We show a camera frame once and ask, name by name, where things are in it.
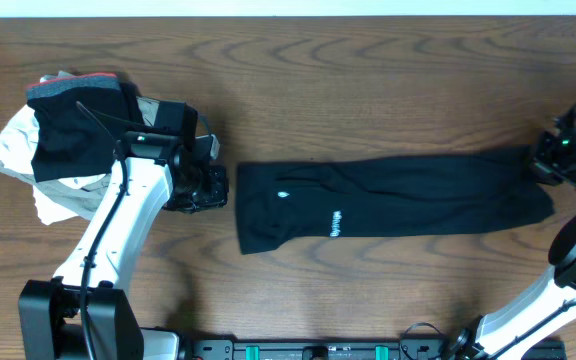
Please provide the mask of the black t-shirt with logo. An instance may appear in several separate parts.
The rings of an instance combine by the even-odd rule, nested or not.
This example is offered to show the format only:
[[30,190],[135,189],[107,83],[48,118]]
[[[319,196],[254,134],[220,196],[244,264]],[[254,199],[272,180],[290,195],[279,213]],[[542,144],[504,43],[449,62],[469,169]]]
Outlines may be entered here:
[[236,228],[244,254],[300,237],[481,234],[554,213],[525,146],[352,162],[242,163]]

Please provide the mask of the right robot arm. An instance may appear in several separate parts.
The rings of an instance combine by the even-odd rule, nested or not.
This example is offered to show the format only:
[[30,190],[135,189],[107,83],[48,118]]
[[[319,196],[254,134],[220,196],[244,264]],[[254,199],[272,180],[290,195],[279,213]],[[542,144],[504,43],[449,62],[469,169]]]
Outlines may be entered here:
[[[557,117],[558,132],[542,134],[531,169],[541,183],[576,188],[576,101]],[[549,266],[502,309],[465,329],[446,358],[520,359],[535,345],[576,319],[576,215],[559,231]]]

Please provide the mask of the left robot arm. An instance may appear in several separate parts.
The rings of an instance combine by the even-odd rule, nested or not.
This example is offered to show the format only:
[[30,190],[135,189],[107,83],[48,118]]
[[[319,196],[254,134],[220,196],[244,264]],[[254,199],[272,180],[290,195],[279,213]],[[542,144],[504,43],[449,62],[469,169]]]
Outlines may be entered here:
[[143,328],[128,292],[160,211],[224,206],[228,179],[215,135],[127,132],[114,144],[111,183],[81,240],[49,281],[18,300],[28,359],[186,359],[173,330]]

